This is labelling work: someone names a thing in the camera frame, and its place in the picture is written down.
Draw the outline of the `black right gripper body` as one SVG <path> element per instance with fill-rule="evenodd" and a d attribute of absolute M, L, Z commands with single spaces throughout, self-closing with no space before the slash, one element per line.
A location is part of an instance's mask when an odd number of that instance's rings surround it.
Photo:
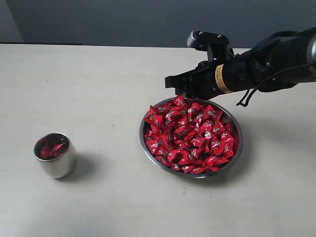
<path fill-rule="evenodd" d="M 256 79 L 245 61 L 212 61 L 190 72 L 187 97 L 209 100 L 232 92 L 253 89 Z"/>

